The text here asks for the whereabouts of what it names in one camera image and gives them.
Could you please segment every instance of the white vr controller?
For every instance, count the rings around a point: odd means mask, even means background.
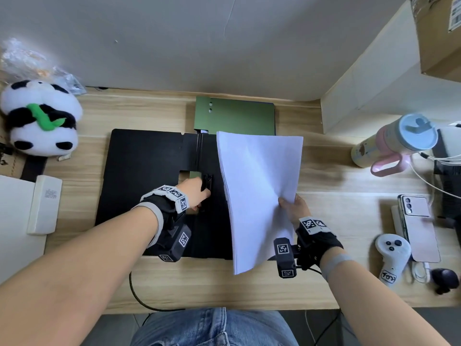
[[[396,234],[381,234],[375,241],[376,249],[383,255],[384,266],[379,280],[391,287],[401,276],[411,256],[410,243]]]

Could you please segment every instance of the green folder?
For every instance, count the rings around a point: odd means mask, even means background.
[[[244,135],[275,135],[275,107],[272,103],[197,96],[195,130]]]

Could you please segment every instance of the panda plush toy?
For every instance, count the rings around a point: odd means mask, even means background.
[[[70,154],[78,145],[77,121],[83,115],[77,98],[42,80],[8,85],[0,95],[11,144],[37,156]]]

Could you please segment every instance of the blue bottle lid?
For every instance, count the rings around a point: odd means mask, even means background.
[[[435,125],[419,113],[400,117],[395,124],[395,132],[399,142],[414,151],[431,149],[438,140]]]

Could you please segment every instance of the pink bottle handle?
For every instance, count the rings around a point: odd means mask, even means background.
[[[398,161],[399,163],[394,167],[383,169],[383,166]],[[371,167],[371,173],[378,177],[392,175],[394,173],[401,173],[410,165],[410,156],[402,155],[400,153],[393,153],[385,156],[383,159],[375,161]]]

